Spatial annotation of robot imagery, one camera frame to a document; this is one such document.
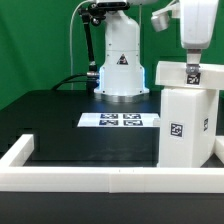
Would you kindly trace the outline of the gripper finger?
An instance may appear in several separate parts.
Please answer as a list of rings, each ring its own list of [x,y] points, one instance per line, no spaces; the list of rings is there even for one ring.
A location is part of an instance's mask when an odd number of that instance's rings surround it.
[[[186,73],[188,75],[196,75],[200,70],[201,49],[188,49],[186,61]]]

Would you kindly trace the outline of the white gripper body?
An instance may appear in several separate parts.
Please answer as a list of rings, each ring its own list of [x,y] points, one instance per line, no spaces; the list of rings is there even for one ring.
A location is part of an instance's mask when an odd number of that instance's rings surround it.
[[[213,34],[219,0],[179,0],[180,36],[184,49],[207,49]]]

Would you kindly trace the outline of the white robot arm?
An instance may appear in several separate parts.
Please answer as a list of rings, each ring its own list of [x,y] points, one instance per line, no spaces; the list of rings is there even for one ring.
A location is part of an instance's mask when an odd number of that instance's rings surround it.
[[[132,102],[148,95],[145,69],[140,63],[140,25],[125,11],[134,5],[149,5],[158,0],[93,0],[106,20],[105,62],[99,69],[99,86],[94,94],[112,102]],[[152,13],[157,32],[168,28],[169,18],[180,20],[181,45],[187,50],[185,73],[200,73],[202,51],[212,38],[219,0],[172,0]]]

